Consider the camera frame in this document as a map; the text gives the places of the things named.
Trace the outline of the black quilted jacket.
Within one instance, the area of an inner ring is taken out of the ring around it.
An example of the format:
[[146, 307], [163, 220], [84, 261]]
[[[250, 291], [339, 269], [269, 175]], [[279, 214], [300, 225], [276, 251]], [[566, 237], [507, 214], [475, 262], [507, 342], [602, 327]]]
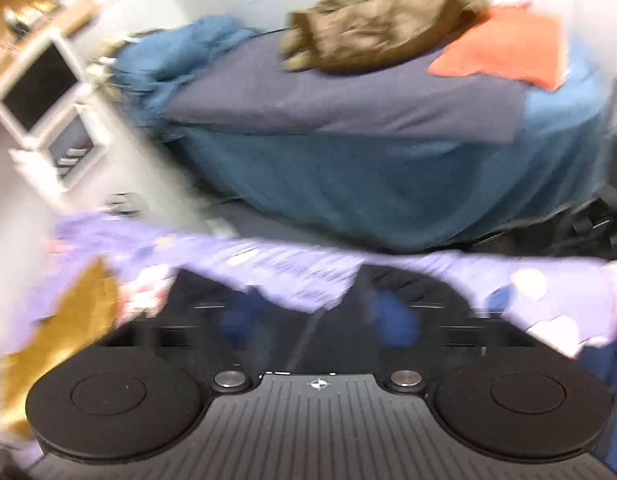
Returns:
[[[178, 272], [176, 284], [192, 287], [220, 285], [188, 270]], [[375, 315], [369, 305], [371, 293], [376, 288], [397, 292], [403, 299], [414, 299], [421, 294], [456, 292], [461, 295], [438, 278], [389, 266], [362, 266], [333, 308], [320, 307], [312, 313], [285, 308], [252, 288], [247, 292], [257, 292], [266, 301], [258, 315], [253, 336], [258, 375], [265, 372], [373, 374], [378, 379], [380, 344]], [[475, 315], [486, 318], [492, 327], [493, 341], [487, 351], [537, 346], [532, 337], [499, 316]]]

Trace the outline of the mustard yellow garment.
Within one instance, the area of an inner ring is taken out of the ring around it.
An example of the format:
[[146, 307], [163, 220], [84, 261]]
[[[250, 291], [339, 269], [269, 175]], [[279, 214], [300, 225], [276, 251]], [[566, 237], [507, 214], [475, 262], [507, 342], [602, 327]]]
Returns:
[[0, 363], [0, 426], [24, 440], [33, 437], [25, 414], [28, 392], [37, 379], [111, 330], [118, 314], [118, 281], [101, 258], [92, 260], [57, 307], [53, 316], [37, 323], [22, 350]]

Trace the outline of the purple floral bed sheet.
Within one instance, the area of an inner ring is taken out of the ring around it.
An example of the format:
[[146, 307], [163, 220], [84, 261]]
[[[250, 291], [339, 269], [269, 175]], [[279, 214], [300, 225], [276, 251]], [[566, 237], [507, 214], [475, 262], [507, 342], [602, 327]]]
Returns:
[[19, 349], [58, 296], [101, 259], [129, 292], [162, 284], [180, 268], [237, 289], [257, 288], [282, 306], [336, 307], [364, 264], [429, 274], [480, 314], [509, 321], [567, 356], [617, 340], [617, 261], [432, 252], [388, 256], [351, 250], [222, 240], [102, 212], [55, 221], [0, 257], [0, 350]]

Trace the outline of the bed with blue-grey bedding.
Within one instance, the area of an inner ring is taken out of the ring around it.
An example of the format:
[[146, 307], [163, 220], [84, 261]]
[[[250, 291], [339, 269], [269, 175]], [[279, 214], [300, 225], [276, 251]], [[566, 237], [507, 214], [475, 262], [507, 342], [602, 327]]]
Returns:
[[430, 55], [361, 76], [291, 73], [280, 40], [260, 32], [239, 44], [155, 122], [117, 89], [133, 122], [202, 188], [391, 252], [475, 240], [605, 185], [607, 91], [579, 40], [554, 92], [435, 77]]

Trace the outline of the navy blue fleece garment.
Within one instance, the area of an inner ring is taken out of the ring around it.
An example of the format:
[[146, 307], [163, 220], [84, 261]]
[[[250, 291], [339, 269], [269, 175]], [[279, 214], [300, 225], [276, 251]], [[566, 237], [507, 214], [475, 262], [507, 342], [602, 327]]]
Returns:
[[584, 347], [579, 353], [578, 361], [604, 382], [617, 400], [617, 341], [604, 347]]

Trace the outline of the blue pillow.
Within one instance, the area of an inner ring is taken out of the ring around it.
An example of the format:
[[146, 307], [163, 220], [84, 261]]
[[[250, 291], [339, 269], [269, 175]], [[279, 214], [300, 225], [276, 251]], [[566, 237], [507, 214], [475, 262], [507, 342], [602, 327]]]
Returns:
[[239, 44], [260, 35], [237, 18], [211, 15], [152, 32], [126, 44], [111, 68], [111, 82], [144, 122], [155, 122], [172, 96]]

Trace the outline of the white medical device cart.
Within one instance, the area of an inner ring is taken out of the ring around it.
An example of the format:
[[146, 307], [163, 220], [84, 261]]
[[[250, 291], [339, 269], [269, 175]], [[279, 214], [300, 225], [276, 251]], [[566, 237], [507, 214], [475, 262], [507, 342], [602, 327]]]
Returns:
[[17, 142], [14, 169], [56, 211], [109, 152], [111, 132], [96, 84], [69, 40], [51, 27], [23, 47], [0, 75], [0, 124]]

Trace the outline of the orange red cloth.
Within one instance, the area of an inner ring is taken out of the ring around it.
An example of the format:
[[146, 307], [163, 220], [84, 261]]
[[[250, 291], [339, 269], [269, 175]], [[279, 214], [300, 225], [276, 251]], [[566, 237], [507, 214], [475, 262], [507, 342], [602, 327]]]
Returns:
[[428, 68], [439, 77], [490, 75], [555, 91], [568, 73], [563, 21], [531, 4], [493, 6], [480, 24], [448, 44]]

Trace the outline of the olive brown jacket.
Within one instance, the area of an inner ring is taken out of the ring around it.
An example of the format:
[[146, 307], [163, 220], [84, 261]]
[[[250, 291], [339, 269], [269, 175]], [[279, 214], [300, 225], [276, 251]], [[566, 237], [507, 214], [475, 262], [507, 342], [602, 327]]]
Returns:
[[369, 73], [412, 61], [481, 23], [491, 0], [321, 0], [289, 14], [290, 72]]

